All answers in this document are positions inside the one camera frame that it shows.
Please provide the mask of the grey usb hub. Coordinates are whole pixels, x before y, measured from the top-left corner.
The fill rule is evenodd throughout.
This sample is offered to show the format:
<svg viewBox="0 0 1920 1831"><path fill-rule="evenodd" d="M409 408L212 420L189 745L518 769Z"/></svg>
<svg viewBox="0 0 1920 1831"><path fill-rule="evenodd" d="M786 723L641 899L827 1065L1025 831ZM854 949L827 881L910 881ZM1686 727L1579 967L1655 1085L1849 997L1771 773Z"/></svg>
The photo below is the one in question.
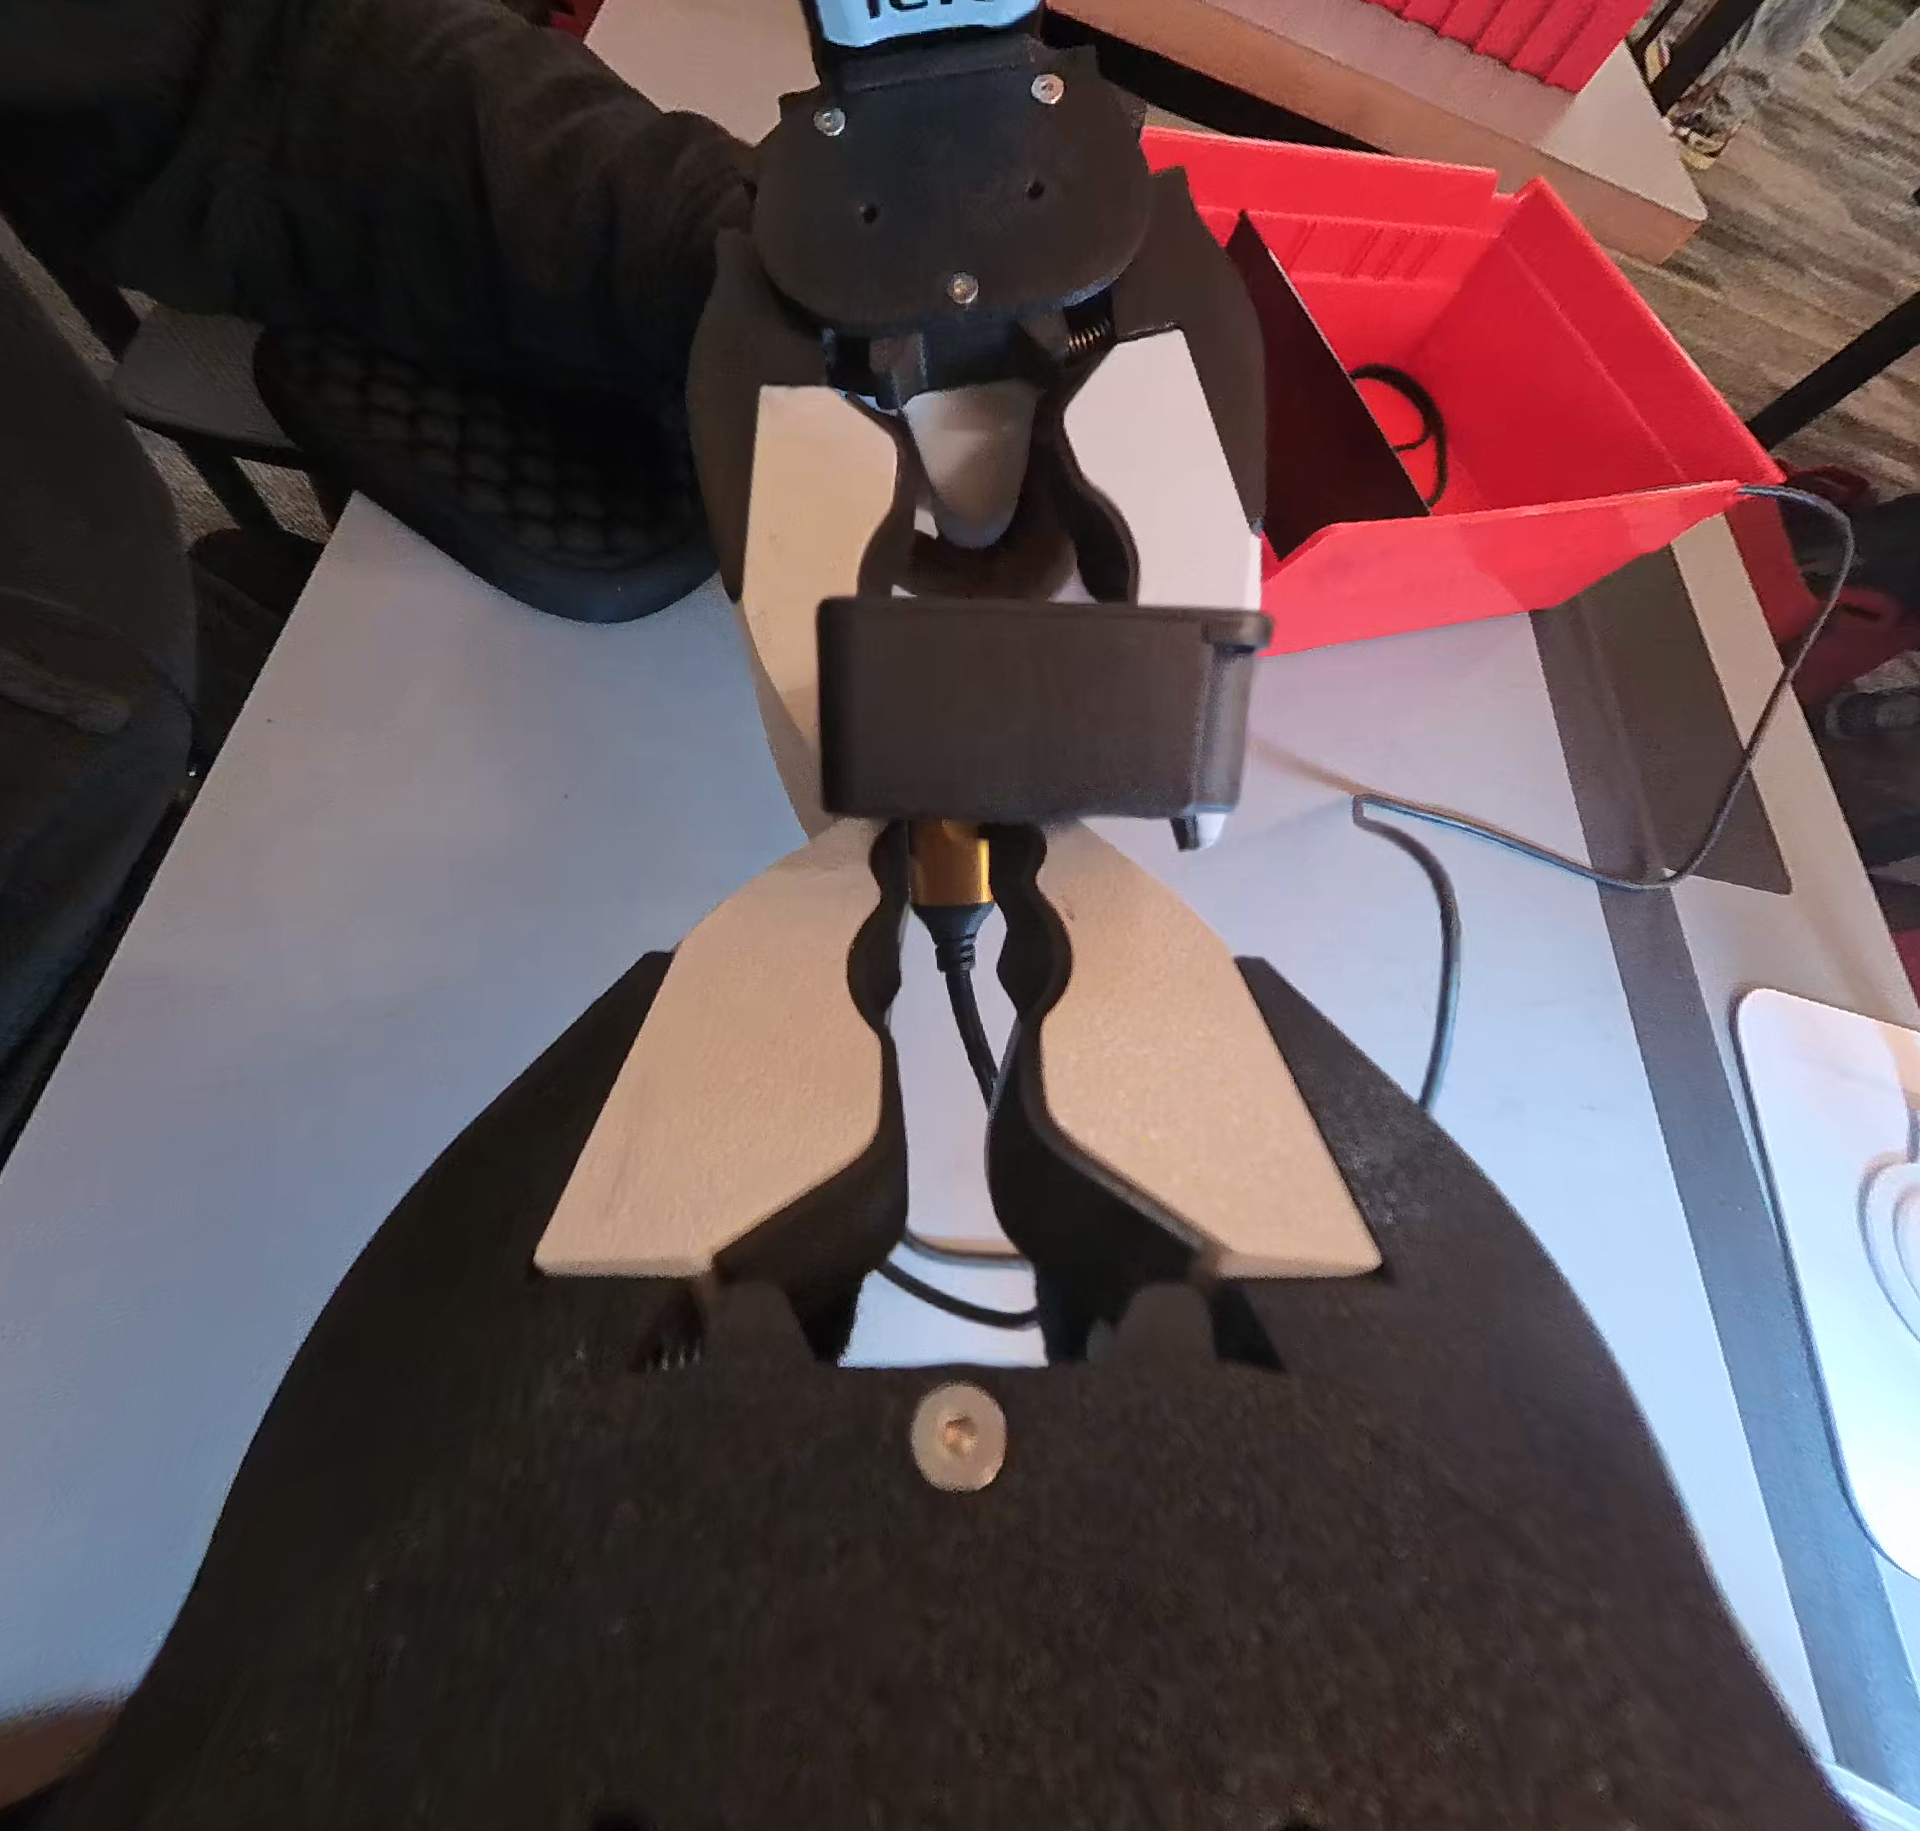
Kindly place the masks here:
<svg viewBox="0 0 1920 1831"><path fill-rule="evenodd" d="M1236 809L1272 627L1199 605L827 597L823 805L878 821L1197 831Z"/></svg>

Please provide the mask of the instruction sheet on stand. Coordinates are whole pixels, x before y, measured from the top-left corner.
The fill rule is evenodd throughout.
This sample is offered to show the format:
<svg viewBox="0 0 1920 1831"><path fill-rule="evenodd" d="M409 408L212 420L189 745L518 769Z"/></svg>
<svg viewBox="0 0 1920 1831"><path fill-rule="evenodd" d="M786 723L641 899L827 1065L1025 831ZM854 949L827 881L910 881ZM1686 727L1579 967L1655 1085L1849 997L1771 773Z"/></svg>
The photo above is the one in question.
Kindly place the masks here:
<svg viewBox="0 0 1920 1831"><path fill-rule="evenodd" d="M1917 1037L1773 987L1733 1021L1840 1477L1916 1577Z"/></svg>

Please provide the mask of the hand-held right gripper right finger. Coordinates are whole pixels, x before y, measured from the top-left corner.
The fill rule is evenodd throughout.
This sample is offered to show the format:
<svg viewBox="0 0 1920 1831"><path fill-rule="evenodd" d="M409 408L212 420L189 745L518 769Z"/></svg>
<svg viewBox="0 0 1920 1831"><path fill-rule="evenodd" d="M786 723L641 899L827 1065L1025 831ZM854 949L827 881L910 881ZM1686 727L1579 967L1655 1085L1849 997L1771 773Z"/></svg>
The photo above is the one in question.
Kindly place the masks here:
<svg viewBox="0 0 1920 1831"><path fill-rule="evenodd" d="M1025 1257L1077 1283L1379 1269L1227 943L1087 825L990 843L1015 1009L990 1193Z"/></svg>

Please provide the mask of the person's left forearm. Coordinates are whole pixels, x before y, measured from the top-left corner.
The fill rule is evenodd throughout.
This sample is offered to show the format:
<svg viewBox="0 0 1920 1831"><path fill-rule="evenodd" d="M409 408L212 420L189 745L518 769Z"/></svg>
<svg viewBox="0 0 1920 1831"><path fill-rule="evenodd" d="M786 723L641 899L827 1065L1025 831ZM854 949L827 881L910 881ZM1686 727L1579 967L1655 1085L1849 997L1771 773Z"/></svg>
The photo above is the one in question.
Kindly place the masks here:
<svg viewBox="0 0 1920 1831"><path fill-rule="evenodd" d="M673 398L752 154L498 0L3 0L3 212L171 308Z"/></svg>

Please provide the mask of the black bin divider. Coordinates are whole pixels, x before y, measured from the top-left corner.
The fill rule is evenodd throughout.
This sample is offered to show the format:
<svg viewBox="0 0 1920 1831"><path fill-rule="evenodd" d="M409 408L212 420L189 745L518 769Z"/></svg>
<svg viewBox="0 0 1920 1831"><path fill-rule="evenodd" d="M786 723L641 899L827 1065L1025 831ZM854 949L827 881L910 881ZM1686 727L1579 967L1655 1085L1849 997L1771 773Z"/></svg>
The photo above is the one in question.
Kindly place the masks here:
<svg viewBox="0 0 1920 1831"><path fill-rule="evenodd" d="M1390 449L1330 340L1249 212L1225 252L1260 324L1263 380L1263 539L1287 559L1332 525L1423 519L1427 501Z"/></svg>

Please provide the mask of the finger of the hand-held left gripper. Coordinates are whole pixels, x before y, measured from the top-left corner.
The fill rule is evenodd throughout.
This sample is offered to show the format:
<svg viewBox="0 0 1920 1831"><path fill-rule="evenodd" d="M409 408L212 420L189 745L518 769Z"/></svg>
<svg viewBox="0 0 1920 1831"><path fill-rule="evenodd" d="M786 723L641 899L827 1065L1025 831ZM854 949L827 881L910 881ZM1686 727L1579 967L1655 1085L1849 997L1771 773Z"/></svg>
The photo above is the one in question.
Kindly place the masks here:
<svg viewBox="0 0 1920 1831"><path fill-rule="evenodd" d="M912 547L920 455L902 420L825 386L758 394L737 627L780 787L805 837L821 791L818 609L855 595L867 555Z"/></svg>
<svg viewBox="0 0 1920 1831"><path fill-rule="evenodd" d="M1184 332L1118 342L1034 426L1068 547L1050 601L1257 611L1257 531Z"/></svg>

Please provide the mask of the wooden table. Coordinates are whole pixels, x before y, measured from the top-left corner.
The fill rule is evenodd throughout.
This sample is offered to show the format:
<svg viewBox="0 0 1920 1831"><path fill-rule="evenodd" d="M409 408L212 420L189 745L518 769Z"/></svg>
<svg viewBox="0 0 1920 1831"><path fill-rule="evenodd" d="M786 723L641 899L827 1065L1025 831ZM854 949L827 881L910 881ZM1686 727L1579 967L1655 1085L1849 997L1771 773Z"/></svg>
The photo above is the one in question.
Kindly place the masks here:
<svg viewBox="0 0 1920 1831"><path fill-rule="evenodd" d="M1582 92L1528 78L1363 0L1045 0L1050 12L1379 154L1546 180L1617 256L1661 264L1707 208L1628 52Z"/></svg>

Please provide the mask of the red bag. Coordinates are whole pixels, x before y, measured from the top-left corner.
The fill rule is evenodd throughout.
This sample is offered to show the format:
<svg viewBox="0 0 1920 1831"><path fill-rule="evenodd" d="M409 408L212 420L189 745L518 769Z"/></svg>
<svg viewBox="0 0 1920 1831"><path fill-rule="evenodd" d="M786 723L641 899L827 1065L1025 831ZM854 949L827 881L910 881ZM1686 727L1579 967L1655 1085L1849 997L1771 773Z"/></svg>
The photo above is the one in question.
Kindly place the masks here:
<svg viewBox="0 0 1920 1831"><path fill-rule="evenodd" d="M1800 667L1793 687L1806 713L1856 687L1917 643L1917 495L1880 499L1860 475L1837 465L1789 469L1786 483L1843 511L1856 559L1840 607Z"/></svg>

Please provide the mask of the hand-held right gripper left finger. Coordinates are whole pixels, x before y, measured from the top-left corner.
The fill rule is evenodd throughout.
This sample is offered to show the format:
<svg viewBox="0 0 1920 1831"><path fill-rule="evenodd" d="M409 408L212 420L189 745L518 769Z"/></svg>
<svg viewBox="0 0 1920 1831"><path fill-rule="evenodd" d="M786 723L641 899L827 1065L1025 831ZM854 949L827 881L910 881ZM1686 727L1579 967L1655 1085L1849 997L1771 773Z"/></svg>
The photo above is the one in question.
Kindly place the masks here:
<svg viewBox="0 0 1920 1831"><path fill-rule="evenodd" d="M545 1275L695 1277L878 1137L881 1039L854 1003L879 827L839 819L671 951L540 1235Z"/></svg>

